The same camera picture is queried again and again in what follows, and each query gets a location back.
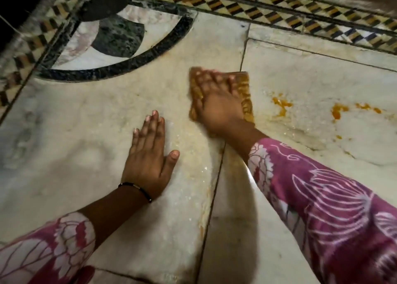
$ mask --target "checkered tile border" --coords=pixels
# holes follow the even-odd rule
[[[397,37],[395,31],[397,23],[394,19],[381,15],[356,11],[351,8],[335,7],[330,4],[315,2],[313,0],[161,0],[177,5],[183,5],[195,10],[232,17],[240,20],[247,20],[252,23],[271,26],[283,30],[295,31],[332,41],[355,45],[371,50],[397,54]],[[288,5],[291,9],[281,9],[281,5]],[[328,11],[335,18],[344,17],[350,22],[341,23],[333,18],[320,20],[316,13]],[[367,22],[367,26],[358,24]]]
[[[47,45],[78,1],[56,0],[32,30],[23,32],[26,37],[0,76],[0,115],[6,111],[7,106],[22,88]]]

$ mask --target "bracelet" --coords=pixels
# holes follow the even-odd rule
[[[127,181],[124,182],[124,183],[119,184],[118,187],[121,187],[121,186],[130,186],[130,187],[137,188],[139,191],[142,192],[142,194],[146,197],[146,199],[148,200],[149,203],[152,202],[152,198],[150,197],[150,195],[144,189],[142,189],[140,186],[135,185],[134,183],[129,183]]]

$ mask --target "sleeve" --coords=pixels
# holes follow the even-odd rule
[[[0,249],[0,283],[69,284],[94,248],[92,223],[69,213]]]
[[[396,281],[395,207],[270,138],[252,147],[248,168],[321,283]]]

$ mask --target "pink floral sleeve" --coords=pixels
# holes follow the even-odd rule
[[[87,217],[67,214],[0,249],[0,283],[87,283],[94,270],[82,267],[94,247],[95,232]]]
[[[279,141],[248,167],[322,283],[397,283],[397,209],[359,182]]]

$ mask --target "fingernail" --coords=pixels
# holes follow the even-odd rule
[[[174,150],[171,152],[171,157],[172,158],[178,158],[179,157],[179,151],[178,150]]]

